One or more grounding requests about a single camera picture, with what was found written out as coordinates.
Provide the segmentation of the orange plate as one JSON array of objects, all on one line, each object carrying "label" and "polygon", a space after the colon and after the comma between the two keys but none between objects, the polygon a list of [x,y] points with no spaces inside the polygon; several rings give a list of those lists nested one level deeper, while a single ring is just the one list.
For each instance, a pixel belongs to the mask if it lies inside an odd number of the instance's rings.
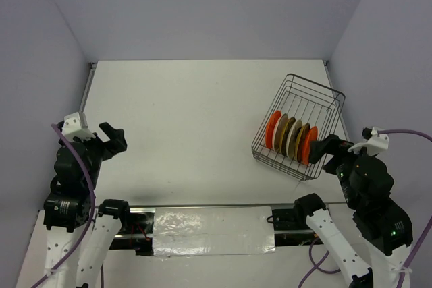
[{"label": "orange plate", "polygon": [[311,143],[316,141],[318,138],[318,127],[314,126],[312,127],[309,132],[307,133],[304,145],[302,149],[302,164],[308,165],[309,164],[309,155],[311,153]]},{"label": "orange plate", "polygon": [[273,132],[276,126],[277,121],[281,117],[281,111],[275,111],[269,118],[267,122],[267,127],[265,130],[265,146],[268,149],[272,149],[273,147]]}]

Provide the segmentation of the cream plate with black flowers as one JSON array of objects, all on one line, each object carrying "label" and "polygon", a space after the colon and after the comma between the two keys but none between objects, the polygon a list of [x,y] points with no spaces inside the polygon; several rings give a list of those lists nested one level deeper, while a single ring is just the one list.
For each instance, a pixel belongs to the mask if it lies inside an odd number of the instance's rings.
[{"label": "cream plate with black flowers", "polygon": [[286,155],[290,159],[294,158],[296,139],[298,136],[298,132],[301,130],[302,126],[303,126],[302,120],[301,119],[297,120],[294,122],[293,126],[291,127],[288,133],[287,142],[286,142]]}]

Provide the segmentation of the cream plate with black patch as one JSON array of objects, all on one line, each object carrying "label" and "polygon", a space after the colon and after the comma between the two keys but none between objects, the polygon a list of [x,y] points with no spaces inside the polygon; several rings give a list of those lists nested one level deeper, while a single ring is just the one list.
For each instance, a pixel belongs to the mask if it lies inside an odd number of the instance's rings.
[{"label": "cream plate with black patch", "polygon": [[281,138],[281,132],[283,128],[285,127],[286,121],[288,120],[288,115],[284,113],[281,115],[281,117],[277,120],[277,123],[274,127],[273,131],[273,138],[272,138],[272,147],[275,152],[279,152],[279,143]]}]

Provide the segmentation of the yellow patterned plate brown rim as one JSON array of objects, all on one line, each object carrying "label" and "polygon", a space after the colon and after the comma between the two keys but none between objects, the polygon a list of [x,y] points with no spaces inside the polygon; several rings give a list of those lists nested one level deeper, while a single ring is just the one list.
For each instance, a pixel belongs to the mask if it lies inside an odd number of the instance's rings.
[{"label": "yellow patterned plate brown rim", "polygon": [[281,133],[281,138],[279,141],[279,153],[282,154],[283,156],[286,156],[286,143],[288,141],[288,135],[290,133],[290,130],[292,128],[292,126],[295,124],[296,122],[296,118],[295,117],[290,117],[288,119],[288,121],[286,122],[283,131]]}]

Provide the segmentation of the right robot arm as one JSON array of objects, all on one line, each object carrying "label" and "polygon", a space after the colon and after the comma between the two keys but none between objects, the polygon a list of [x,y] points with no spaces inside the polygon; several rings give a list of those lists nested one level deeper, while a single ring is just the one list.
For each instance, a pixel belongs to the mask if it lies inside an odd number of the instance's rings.
[{"label": "right robot arm", "polygon": [[371,261],[365,262],[356,253],[317,194],[295,201],[294,221],[317,234],[349,287],[409,287],[410,264],[431,229],[428,223],[414,241],[410,217],[390,197],[394,179],[377,156],[388,149],[393,133],[373,127],[363,130],[361,143],[333,134],[310,143],[309,163],[331,155],[323,169],[337,176]]}]

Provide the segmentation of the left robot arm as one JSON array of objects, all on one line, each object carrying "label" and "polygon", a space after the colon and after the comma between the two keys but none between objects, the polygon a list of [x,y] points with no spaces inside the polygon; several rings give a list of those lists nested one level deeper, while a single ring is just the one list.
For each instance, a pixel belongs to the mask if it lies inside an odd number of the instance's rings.
[{"label": "left robot arm", "polygon": [[33,287],[94,287],[104,283],[103,266],[117,233],[132,226],[125,200],[96,203],[95,187],[104,161],[127,150],[124,130],[99,124],[102,140],[79,115],[52,125],[59,138],[55,176],[43,204],[46,243],[41,276]]}]

